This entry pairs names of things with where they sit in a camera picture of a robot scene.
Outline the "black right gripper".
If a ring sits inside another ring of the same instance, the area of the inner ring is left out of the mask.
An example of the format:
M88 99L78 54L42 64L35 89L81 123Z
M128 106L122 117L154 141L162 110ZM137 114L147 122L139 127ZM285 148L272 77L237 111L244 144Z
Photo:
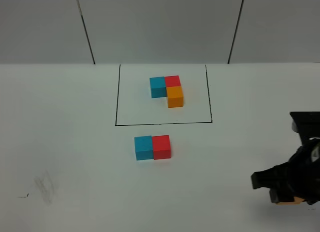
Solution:
M285 163L251 175L253 189L268 188L272 203L293 201L309 205L320 200L320 140L312 139L298 148Z

